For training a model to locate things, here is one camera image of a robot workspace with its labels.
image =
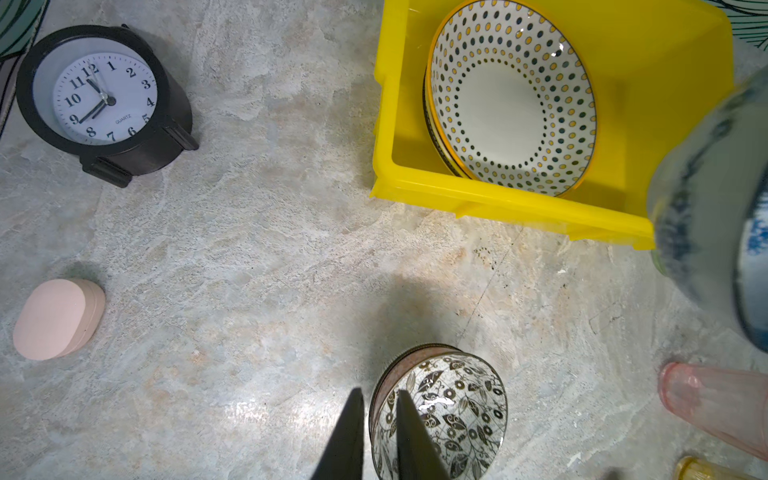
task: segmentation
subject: white clock dial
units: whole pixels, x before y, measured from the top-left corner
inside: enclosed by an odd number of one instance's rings
[[[149,121],[157,103],[152,70],[123,54],[80,58],[59,75],[53,110],[66,134],[81,144],[112,144],[132,137]]]

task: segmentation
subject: yellow bin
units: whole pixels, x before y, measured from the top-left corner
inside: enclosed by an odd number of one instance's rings
[[[598,111],[598,139],[584,181],[553,198],[454,177],[432,146],[422,82],[432,37],[459,3],[385,1],[371,195],[565,233],[571,240],[654,248],[645,213],[650,178],[664,155],[733,88],[725,14],[701,0],[525,2],[576,48]]]

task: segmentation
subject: pink plastic cup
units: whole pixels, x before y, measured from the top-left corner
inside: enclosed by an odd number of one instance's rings
[[[670,363],[659,374],[659,397],[683,420],[768,461],[768,376]]]

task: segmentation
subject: black alarm clock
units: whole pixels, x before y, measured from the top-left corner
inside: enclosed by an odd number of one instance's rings
[[[29,126],[118,187],[196,150],[184,90],[126,25],[78,25],[32,46],[16,80]]]

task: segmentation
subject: pink soap bar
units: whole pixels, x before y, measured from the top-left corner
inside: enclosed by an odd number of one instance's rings
[[[45,282],[27,299],[13,330],[13,345],[32,360],[74,352],[96,330],[104,301],[104,291],[88,280]]]

